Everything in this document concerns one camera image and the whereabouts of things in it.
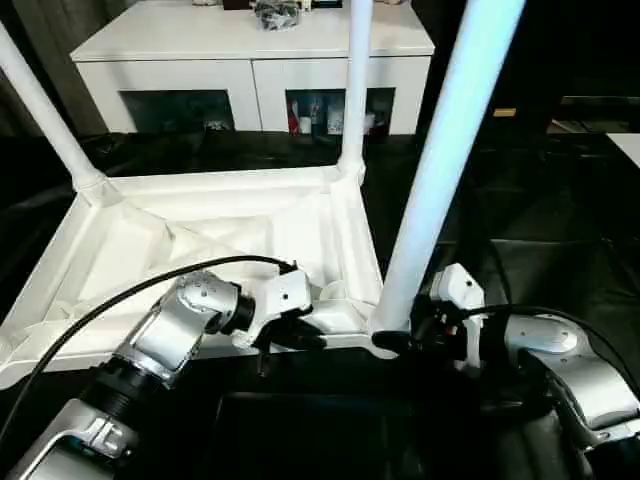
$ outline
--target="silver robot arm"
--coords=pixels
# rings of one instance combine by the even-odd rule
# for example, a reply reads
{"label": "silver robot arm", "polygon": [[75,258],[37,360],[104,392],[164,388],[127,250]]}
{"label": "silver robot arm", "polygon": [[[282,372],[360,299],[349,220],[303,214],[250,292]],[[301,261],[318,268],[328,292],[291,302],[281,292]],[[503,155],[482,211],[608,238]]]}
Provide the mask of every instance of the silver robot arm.
{"label": "silver robot arm", "polygon": [[[484,306],[484,290],[460,264],[435,275],[430,297],[460,310]],[[464,320],[466,360],[459,367],[472,375],[481,367],[484,320],[484,315]],[[576,323],[550,315],[512,314],[504,345],[514,367],[519,367],[523,351],[546,367],[558,414],[578,446],[589,450],[640,433],[638,398],[622,375],[594,352],[586,332]]]}
{"label": "silver robot arm", "polygon": [[206,271],[178,278],[7,478],[112,478],[113,467],[126,461],[138,444],[135,418],[140,409],[158,388],[174,386],[206,333],[233,333],[235,341],[251,344],[281,314],[310,309],[310,285],[300,270],[263,282],[252,297]]}
{"label": "silver robot arm", "polygon": [[580,447],[590,450],[638,435],[638,398],[622,375],[594,352],[580,326],[552,316],[512,315],[504,340],[514,365],[526,350],[548,369],[558,414]]}

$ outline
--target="black cable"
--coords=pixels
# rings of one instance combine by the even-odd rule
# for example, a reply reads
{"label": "black cable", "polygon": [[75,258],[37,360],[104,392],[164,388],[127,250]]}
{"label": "black cable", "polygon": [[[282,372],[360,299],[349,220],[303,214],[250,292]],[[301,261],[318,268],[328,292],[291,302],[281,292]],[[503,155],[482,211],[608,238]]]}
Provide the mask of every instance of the black cable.
{"label": "black cable", "polygon": [[273,265],[277,265],[281,270],[291,270],[292,266],[282,260],[278,260],[270,257],[263,257],[260,255],[238,255],[234,257],[221,257],[213,260],[207,260],[200,263],[195,263],[193,265],[188,265],[186,267],[177,268],[175,270],[171,270],[170,272],[161,273],[153,278],[145,280],[144,282],[140,282],[137,285],[134,285],[131,288],[128,288],[124,292],[119,293],[118,295],[111,297],[106,302],[98,305],[89,313],[84,315],[80,320],[75,322],[71,327],[69,327],[62,335],[58,337],[58,339],[53,342],[53,345],[49,347],[49,349],[45,352],[45,354],[40,358],[34,369],[32,370],[29,378],[25,382],[24,386],[20,390],[18,394],[18,398],[14,402],[11,407],[11,411],[7,418],[4,421],[2,426],[2,430],[0,430],[0,452],[2,451],[2,446],[6,441],[7,435],[9,433],[9,429],[13,420],[15,419],[18,410],[20,409],[20,405],[24,401],[29,393],[29,390],[33,386],[33,382],[36,377],[44,371],[49,362],[53,360],[53,357],[58,353],[58,351],[67,343],[71,337],[73,337],[76,333],[78,333],[82,328],[84,328],[89,322],[109,310],[111,307],[117,305],[118,303],[126,300],[127,298],[140,293],[142,290],[145,290],[149,287],[152,287],[160,282],[164,282],[165,280],[170,280],[175,277],[179,277],[180,275],[185,275],[187,273],[195,272],[197,270],[202,270],[204,268],[216,267],[218,265],[225,265],[228,263],[239,263],[239,262],[262,262],[262,263],[271,263]]}
{"label": "black cable", "polygon": [[466,212],[470,215],[469,222],[465,222],[465,225],[469,225],[471,231],[463,232],[463,238],[471,238],[475,234],[479,232],[480,236],[482,236],[482,240],[486,242],[487,249],[489,250],[489,255],[493,259],[493,263],[496,267],[496,272],[498,273],[498,279],[500,280],[500,285],[502,287],[502,293],[504,294],[504,298],[506,303],[511,305],[513,303],[513,295],[511,289],[511,283],[509,282],[509,277],[507,276],[507,271],[504,268],[504,262],[502,261],[502,256],[498,251],[498,247],[491,239],[491,234],[489,233],[489,222],[487,220],[487,216],[485,215],[486,208],[484,205],[484,201],[480,192],[478,191],[478,187],[475,181],[470,178],[470,176],[465,177],[464,182],[465,191],[464,193],[467,196],[463,196],[463,202],[469,205],[466,209]]}
{"label": "black cable", "polygon": [[513,294],[511,293],[511,282],[509,282],[509,277],[507,276],[507,271],[504,268],[504,262],[502,261],[502,256],[498,251],[498,247],[493,241],[488,238],[487,243],[489,246],[489,252],[491,253],[491,257],[493,258],[493,263],[496,265],[496,270],[498,271],[498,278],[500,279],[500,284],[502,285],[502,292],[504,293],[504,298],[507,301],[508,305],[513,305]]}
{"label": "black cable", "polygon": [[570,313],[563,312],[562,310],[556,310],[555,308],[549,308],[549,307],[539,307],[539,306],[533,306],[533,305],[487,305],[485,307],[473,308],[471,310],[464,310],[462,312],[461,320],[472,317],[474,315],[492,314],[492,313],[507,313],[507,314],[515,313],[516,315],[546,314],[546,315],[553,315],[560,318],[565,318],[575,323],[576,325],[583,328],[586,332],[596,337],[598,340],[600,340],[603,343],[603,345],[607,347],[607,349],[611,352],[611,354],[617,360],[620,368],[622,368],[622,371],[627,377],[627,381],[630,382],[632,386],[632,390],[634,391],[636,396],[640,394],[640,387],[638,386],[638,383],[636,382],[635,377],[631,373],[631,369],[628,367],[627,363],[622,358],[622,355],[618,353],[618,350],[616,350],[616,348],[611,344],[609,340],[607,340],[607,338],[602,333],[600,333],[592,325],[589,325],[587,322],[585,322],[581,318],[578,318],[575,315],[571,315]]}

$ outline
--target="white cabinet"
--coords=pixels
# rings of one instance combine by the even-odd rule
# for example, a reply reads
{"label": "white cabinet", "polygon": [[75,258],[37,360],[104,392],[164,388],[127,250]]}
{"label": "white cabinet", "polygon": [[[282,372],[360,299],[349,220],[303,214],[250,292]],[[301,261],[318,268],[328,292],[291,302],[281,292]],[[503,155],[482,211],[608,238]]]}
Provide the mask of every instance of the white cabinet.
{"label": "white cabinet", "polygon": [[[71,57],[112,132],[305,132],[311,114],[304,110],[313,109],[314,128],[324,122],[324,133],[339,133],[328,124],[339,126],[348,51],[348,1],[266,32],[248,10],[166,0],[138,2]],[[409,3],[375,4],[372,132],[415,131],[433,51]]]}

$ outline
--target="black surface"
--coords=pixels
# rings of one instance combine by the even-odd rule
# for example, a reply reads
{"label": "black surface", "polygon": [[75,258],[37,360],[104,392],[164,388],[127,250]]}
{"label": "black surface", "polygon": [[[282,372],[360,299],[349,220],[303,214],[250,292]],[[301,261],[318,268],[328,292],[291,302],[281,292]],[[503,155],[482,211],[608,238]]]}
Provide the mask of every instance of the black surface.
{"label": "black surface", "polygon": [[148,403],[162,388],[160,379],[121,358],[111,358],[92,370],[95,378],[80,400],[137,430]]}
{"label": "black surface", "polygon": [[[413,2],[436,45],[419,121],[428,127],[462,19],[465,0]],[[637,2],[580,0],[526,2],[503,65],[486,121],[517,123],[544,133],[552,118],[630,121],[637,132],[635,106],[568,110],[563,96],[637,97],[640,67],[628,59],[638,50]],[[493,108],[515,108],[515,118],[490,118]]]}
{"label": "black surface", "polygon": [[[110,175],[284,168],[299,166],[301,161],[303,165],[327,165],[335,162],[338,152],[335,139],[253,134],[101,137],[85,141],[84,146]],[[2,251],[12,252],[0,258],[0,314],[4,315],[68,208],[72,193],[64,170],[43,142],[2,140],[0,148],[7,158],[5,175],[0,178],[0,245]],[[366,148],[363,194],[383,270],[419,151],[408,138],[369,143]],[[35,159],[40,172],[34,178]],[[620,350],[638,381],[639,176],[640,170],[606,137],[529,138],[485,132],[473,152],[429,270],[460,261],[485,287],[488,302],[502,302],[504,292],[488,244],[491,239],[503,259],[515,302],[561,308],[585,318]],[[602,346],[596,348],[606,355]],[[371,437],[371,443],[350,442],[355,443],[354,462],[361,462],[369,452],[372,464],[393,465],[385,478],[419,478],[420,472],[424,478],[463,474],[578,478],[578,462],[566,450],[553,414],[541,407],[533,408],[537,413],[529,418],[497,421],[481,416],[484,394],[451,373],[381,361],[357,350],[271,359],[266,378],[257,375],[256,362],[244,358],[194,364],[180,388],[161,395],[150,407],[157,412],[152,416],[157,420],[148,427],[147,442],[131,474],[151,478],[152,474],[179,472],[185,479],[207,478],[196,474],[202,473],[207,462],[215,465],[215,445],[220,440],[213,426],[222,395],[266,392],[295,394],[291,401],[300,394],[331,394],[367,398],[374,407],[388,399],[409,405],[413,430],[381,433],[379,422],[385,415],[379,414],[373,427],[356,416],[352,422],[343,422],[344,431],[327,428],[318,433],[319,438],[332,432],[349,438],[358,432]],[[43,376],[14,431],[12,451],[3,452],[0,458],[0,471],[15,462],[66,399],[83,389],[85,379],[86,372]],[[15,393],[13,388],[0,394],[0,412],[6,412]],[[247,412],[271,411],[269,401],[254,398],[255,407]],[[225,402],[221,412],[231,413],[218,428],[226,432],[231,426],[224,422],[242,417],[239,405],[248,401]],[[292,407],[292,412],[299,408]],[[271,418],[258,417],[264,422],[256,424],[254,432],[250,425],[243,429],[245,452],[255,445],[276,448],[279,442],[295,439],[283,438],[280,432],[269,445],[273,425],[286,420],[282,415],[286,409],[283,412],[278,407],[273,412]],[[320,428],[317,416],[322,414],[315,412],[306,420]],[[301,418],[299,425],[293,422],[292,428],[304,430],[306,420]],[[393,446],[384,447],[384,442]],[[406,464],[393,453],[399,445],[410,445]],[[381,451],[393,461],[384,460]],[[376,478],[370,471],[363,476]]]}
{"label": "black surface", "polygon": [[603,478],[637,478],[640,472],[640,439],[629,438],[603,445],[588,454],[596,475]]}
{"label": "black surface", "polygon": [[422,478],[412,408],[354,396],[236,393],[222,399],[203,478]]}

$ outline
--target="glass cabinet door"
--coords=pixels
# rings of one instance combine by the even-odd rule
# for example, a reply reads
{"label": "glass cabinet door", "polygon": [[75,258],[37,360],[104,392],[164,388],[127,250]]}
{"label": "glass cabinet door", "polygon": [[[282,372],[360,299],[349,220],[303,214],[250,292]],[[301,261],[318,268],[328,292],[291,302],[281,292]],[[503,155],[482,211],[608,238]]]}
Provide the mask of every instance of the glass cabinet door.
{"label": "glass cabinet door", "polygon": [[138,132],[234,130],[225,90],[137,91],[120,96]]}
{"label": "glass cabinet door", "polygon": [[112,132],[262,130],[249,60],[77,65]]}
{"label": "glass cabinet door", "polygon": [[[389,135],[395,88],[367,90],[365,134]],[[345,90],[286,90],[287,123],[294,135],[342,135]]]}
{"label": "glass cabinet door", "polygon": [[[413,134],[430,57],[372,57],[367,72],[368,135]],[[298,135],[340,135],[346,58],[254,60],[262,129]]]}

